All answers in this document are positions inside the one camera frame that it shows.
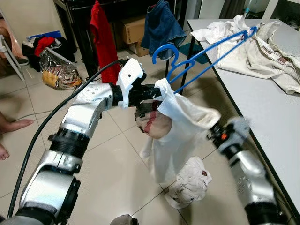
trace plastic bag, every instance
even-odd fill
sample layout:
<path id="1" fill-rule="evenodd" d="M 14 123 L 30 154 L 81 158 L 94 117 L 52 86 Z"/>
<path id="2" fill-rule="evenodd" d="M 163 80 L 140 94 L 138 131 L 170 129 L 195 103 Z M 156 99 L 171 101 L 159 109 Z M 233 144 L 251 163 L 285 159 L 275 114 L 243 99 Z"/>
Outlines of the plastic bag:
<path id="1" fill-rule="evenodd" d="M 55 89 L 75 89 L 82 83 L 77 67 L 50 48 L 41 53 L 40 66 L 43 71 L 43 82 Z"/>
<path id="2" fill-rule="evenodd" d="M 155 181 L 163 183 L 176 178 L 193 151 L 207 141 L 207 130 L 219 121 L 221 115 L 215 109 L 200 107 L 188 98 L 174 94 L 165 78 L 156 81 L 155 87 L 160 88 L 162 94 L 155 99 L 162 101 L 157 110 L 172 120 L 172 127 L 159 139 L 153 139 L 151 135 L 140 156 Z M 152 125 L 158 126 L 153 130 L 161 128 L 159 122 Z"/>

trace black cable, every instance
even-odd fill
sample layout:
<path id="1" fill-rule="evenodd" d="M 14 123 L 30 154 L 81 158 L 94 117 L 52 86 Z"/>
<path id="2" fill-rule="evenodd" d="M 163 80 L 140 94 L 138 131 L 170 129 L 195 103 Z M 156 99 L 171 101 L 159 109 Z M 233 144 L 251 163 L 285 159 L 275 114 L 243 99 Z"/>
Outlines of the black cable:
<path id="1" fill-rule="evenodd" d="M 100 69 L 98 72 L 96 72 L 85 84 L 83 84 L 81 87 L 79 87 L 73 94 L 71 94 L 69 97 L 67 97 L 64 101 L 62 101 L 55 109 L 53 109 L 53 111 L 47 116 L 47 118 L 44 120 L 44 122 L 41 124 L 41 126 L 37 129 L 36 133 L 34 134 L 30 145 L 27 149 L 25 158 L 23 160 L 23 164 L 17 179 L 17 182 L 15 184 L 15 189 L 14 189 L 14 193 L 13 196 L 11 198 L 10 201 L 10 205 L 9 205 L 9 210 L 8 210 L 8 214 L 7 214 L 7 218 L 12 217 L 13 213 L 14 213 L 14 208 L 15 208 L 15 201 L 17 199 L 17 195 L 20 189 L 20 185 L 21 185 L 21 181 L 28 163 L 28 159 L 30 157 L 32 148 L 34 143 L 36 142 L 38 136 L 40 135 L 41 131 L 43 130 L 43 128 L 45 127 L 45 125 L 49 122 L 49 120 L 52 118 L 52 116 L 54 116 L 54 114 L 61 108 L 63 107 L 68 101 L 70 101 L 72 98 L 74 98 L 80 91 L 82 91 L 89 83 L 91 83 L 100 73 L 102 73 L 104 70 L 106 70 L 107 68 L 111 67 L 112 65 L 116 64 L 116 63 L 126 63 L 128 60 L 116 60 L 113 61 L 109 64 L 107 64 L 105 67 L 103 67 L 102 69 Z"/>

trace white cloth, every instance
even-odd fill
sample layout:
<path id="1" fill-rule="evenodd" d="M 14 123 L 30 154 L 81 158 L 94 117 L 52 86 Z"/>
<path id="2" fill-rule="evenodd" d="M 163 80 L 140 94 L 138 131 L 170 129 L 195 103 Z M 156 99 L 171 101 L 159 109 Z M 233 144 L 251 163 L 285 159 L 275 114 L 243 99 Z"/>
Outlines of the white cloth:
<path id="1" fill-rule="evenodd" d="M 254 38 L 224 57 L 218 67 L 263 79 L 272 78 L 287 94 L 300 93 L 299 57 L 281 51 L 273 43 L 273 34 L 280 25 L 280 22 L 271 22 L 262 26 Z M 217 57 L 220 58 L 235 45 L 222 43 Z"/>
<path id="2" fill-rule="evenodd" d="M 165 78 L 157 81 L 155 87 L 160 88 L 162 94 L 157 100 L 163 101 L 158 111 L 172 119 L 172 127 L 160 139 L 149 137 L 140 156 L 156 182 L 162 183 L 176 178 L 193 150 L 206 141 L 206 131 L 220 119 L 220 113 L 174 94 Z"/>
<path id="3" fill-rule="evenodd" d="M 24 45 L 27 45 L 30 48 L 34 48 L 33 43 L 32 42 L 27 42 L 27 41 L 23 41 Z"/>
<path id="4" fill-rule="evenodd" d="M 176 209 L 185 208 L 193 200 L 199 201 L 205 197 L 209 182 L 211 175 L 202 160 L 198 156 L 191 157 L 177 175 L 175 183 L 169 187 L 165 199 Z"/>
<path id="5" fill-rule="evenodd" d="M 216 43 L 232 34 L 238 33 L 242 30 L 247 30 L 250 33 L 250 27 L 245 24 L 244 17 L 242 15 L 237 15 L 232 21 L 218 21 L 212 22 L 207 27 L 208 29 L 199 29 L 190 33 L 194 36 L 197 41 L 207 41 L 210 44 Z M 240 37 L 232 38 L 230 41 L 234 42 L 240 40 Z"/>

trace chair leg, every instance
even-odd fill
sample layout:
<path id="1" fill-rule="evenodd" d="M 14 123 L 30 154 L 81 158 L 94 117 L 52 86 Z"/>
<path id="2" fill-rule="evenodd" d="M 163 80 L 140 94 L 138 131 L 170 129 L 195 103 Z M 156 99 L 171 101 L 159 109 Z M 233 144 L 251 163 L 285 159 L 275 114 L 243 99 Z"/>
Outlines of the chair leg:
<path id="1" fill-rule="evenodd" d="M 11 56 L 11 58 L 14 60 L 14 62 L 16 63 L 16 65 L 21 68 L 21 65 L 18 63 L 17 59 L 15 58 L 14 54 L 12 53 L 12 51 L 10 50 L 10 48 L 8 47 L 8 44 L 6 43 L 6 41 L 3 41 L 6 50 L 8 51 L 8 54 Z"/>
<path id="2" fill-rule="evenodd" d="M 10 57 L 10 55 L 5 52 L 4 53 L 5 57 L 7 58 L 8 62 L 10 63 L 10 65 L 14 68 L 15 72 L 18 74 L 19 78 L 25 82 L 25 79 L 23 77 L 23 75 L 21 74 L 21 72 L 19 71 L 18 67 L 14 64 L 14 61 L 12 60 L 12 58 Z"/>

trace denim jacket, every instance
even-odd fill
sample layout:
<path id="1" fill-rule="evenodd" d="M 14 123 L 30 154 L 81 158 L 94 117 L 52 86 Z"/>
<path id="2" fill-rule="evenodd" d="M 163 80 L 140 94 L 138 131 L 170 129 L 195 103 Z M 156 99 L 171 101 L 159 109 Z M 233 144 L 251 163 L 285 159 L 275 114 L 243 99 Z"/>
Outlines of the denim jacket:
<path id="1" fill-rule="evenodd" d="M 186 34 L 170 11 L 168 2 L 159 0 L 154 8 L 148 7 L 141 47 L 149 48 L 151 56 L 162 45 L 173 44 L 178 47 L 185 38 Z M 174 53 L 167 49 L 158 56 L 161 60 L 168 60 Z"/>

